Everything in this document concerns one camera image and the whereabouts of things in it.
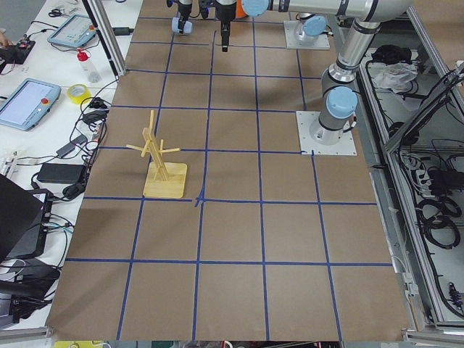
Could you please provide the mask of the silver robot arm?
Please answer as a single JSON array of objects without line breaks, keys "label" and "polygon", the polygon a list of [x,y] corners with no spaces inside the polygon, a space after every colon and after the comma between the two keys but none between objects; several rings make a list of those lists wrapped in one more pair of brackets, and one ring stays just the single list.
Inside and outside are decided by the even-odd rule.
[{"label": "silver robot arm", "polygon": [[323,73],[324,107],[310,126],[311,137],[322,145],[339,142],[343,128],[355,113],[358,98],[349,87],[361,59],[381,23],[403,14],[411,1],[242,1],[245,13],[257,17],[266,11],[307,12],[354,19],[337,60]]},{"label": "silver robot arm", "polygon": [[[191,14],[193,1],[166,1],[167,7],[177,5],[177,15],[172,19],[171,29],[176,34],[189,35],[193,30],[190,18],[201,16],[207,20],[214,8],[215,19],[220,21],[220,33],[229,38],[231,22],[246,16],[257,17],[267,11],[267,1],[198,1],[198,14]],[[298,22],[300,30],[309,36],[318,36],[326,29],[326,19],[319,14],[301,14]]]}]

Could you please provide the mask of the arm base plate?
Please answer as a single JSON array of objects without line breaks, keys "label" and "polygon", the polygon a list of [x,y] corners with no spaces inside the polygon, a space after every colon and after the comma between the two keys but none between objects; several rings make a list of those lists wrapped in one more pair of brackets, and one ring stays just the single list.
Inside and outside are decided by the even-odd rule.
[{"label": "arm base plate", "polygon": [[319,112],[296,111],[300,152],[303,155],[356,156],[347,120],[341,130],[327,130],[319,123]]},{"label": "arm base plate", "polygon": [[309,36],[304,31],[301,21],[288,20],[283,22],[287,49],[329,50],[330,43],[326,34]]}]

